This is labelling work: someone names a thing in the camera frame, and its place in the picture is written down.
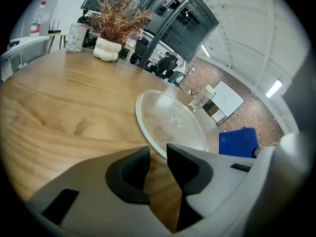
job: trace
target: clear glass dish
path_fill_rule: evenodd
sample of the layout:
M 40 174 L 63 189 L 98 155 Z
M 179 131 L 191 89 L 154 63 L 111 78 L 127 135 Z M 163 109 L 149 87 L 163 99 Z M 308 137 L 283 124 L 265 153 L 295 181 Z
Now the clear glass dish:
M 164 158 L 167 158 L 167 143 L 208 151 L 197 117 L 169 94 L 144 91 L 136 101 L 136 116 L 145 137 Z

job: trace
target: round table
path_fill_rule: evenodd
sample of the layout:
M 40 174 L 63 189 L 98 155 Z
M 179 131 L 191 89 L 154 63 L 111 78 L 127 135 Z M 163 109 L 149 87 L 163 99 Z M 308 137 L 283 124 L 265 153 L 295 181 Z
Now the round table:
M 184 104 L 192 100 L 142 69 L 103 62 L 88 49 L 53 52 L 11 76 L 0 90 L 1 158 L 17 194 L 28 200 L 82 160 L 148 145 L 135 115 L 136 99 L 148 89 Z M 204 110 L 195 115 L 216 153 L 218 129 Z M 154 149 L 144 192 L 153 213 L 174 232 L 181 190 Z

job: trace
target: ceiling light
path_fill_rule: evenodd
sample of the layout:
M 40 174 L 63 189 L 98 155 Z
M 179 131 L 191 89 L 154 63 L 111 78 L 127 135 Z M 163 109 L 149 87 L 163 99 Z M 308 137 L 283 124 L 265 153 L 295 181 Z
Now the ceiling light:
M 268 93 L 266 94 L 266 96 L 268 98 L 272 97 L 274 93 L 276 93 L 278 91 L 278 89 L 280 89 L 282 87 L 283 83 L 278 79 L 276 80 L 276 82 L 273 84 L 273 86 L 271 87 L 271 89 L 268 91 Z
M 207 52 L 207 50 L 206 50 L 204 45 L 202 45 L 202 48 L 203 48 L 205 54 L 207 55 L 207 57 L 211 58 L 210 54 Z

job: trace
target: ceiling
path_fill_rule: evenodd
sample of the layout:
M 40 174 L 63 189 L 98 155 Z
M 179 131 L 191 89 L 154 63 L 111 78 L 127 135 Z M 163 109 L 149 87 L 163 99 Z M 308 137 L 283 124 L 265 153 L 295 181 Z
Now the ceiling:
M 198 56 L 229 68 L 266 94 L 277 79 L 283 87 L 269 100 L 281 118 L 289 109 L 280 98 L 303 63 L 310 42 L 283 0 L 203 0 L 219 21 Z

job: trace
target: dried plant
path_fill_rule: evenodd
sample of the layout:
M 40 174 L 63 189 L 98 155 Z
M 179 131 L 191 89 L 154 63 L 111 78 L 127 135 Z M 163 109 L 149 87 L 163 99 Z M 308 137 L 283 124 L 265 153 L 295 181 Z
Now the dried plant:
M 105 0 L 99 2 L 100 13 L 90 13 L 90 29 L 100 37 L 119 44 L 139 37 L 146 22 L 151 19 L 149 10 L 141 12 L 132 0 Z

